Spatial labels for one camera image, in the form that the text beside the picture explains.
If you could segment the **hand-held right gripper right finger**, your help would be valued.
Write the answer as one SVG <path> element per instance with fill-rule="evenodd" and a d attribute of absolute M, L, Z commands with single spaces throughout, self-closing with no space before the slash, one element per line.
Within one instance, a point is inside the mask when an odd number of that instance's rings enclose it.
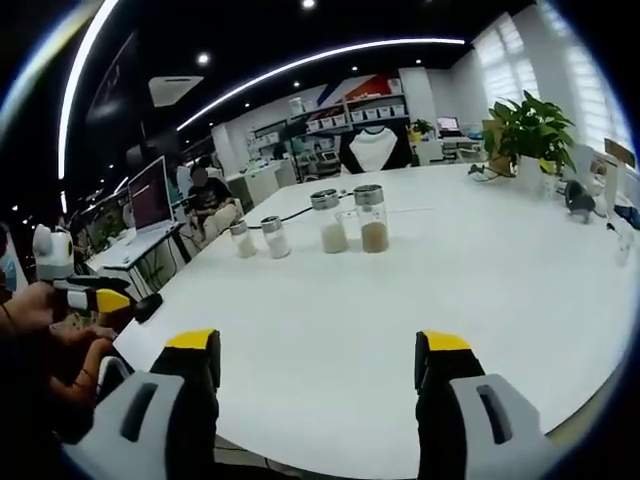
<path fill-rule="evenodd" d="M 461 337 L 417 332 L 414 383 L 419 479 L 541 479 L 551 467 L 538 410 Z"/>

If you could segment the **person's left hand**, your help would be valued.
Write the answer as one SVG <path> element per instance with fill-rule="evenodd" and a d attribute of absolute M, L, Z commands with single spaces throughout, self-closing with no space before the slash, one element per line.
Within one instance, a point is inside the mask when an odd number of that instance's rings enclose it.
<path fill-rule="evenodd" d="M 115 332 L 110 328 L 92 326 L 83 330 L 52 328 L 54 322 L 55 289 L 44 282 L 36 282 L 1 305 L 1 337 L 12 338 L 37 331 L 47 331 L 60 344 L 102 340 L 112 345 Z"/>

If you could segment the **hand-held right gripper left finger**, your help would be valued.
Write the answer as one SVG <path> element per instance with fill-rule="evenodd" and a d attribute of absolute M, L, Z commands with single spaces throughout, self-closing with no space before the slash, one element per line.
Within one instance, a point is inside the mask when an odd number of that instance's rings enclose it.
<path fill-rule="evenodd" d="M 169 340 L 148 371 L 105 357 L 92 422 L 64 453 L 90 479 L 213 478 L 220 357 L 215 329 Z"/>

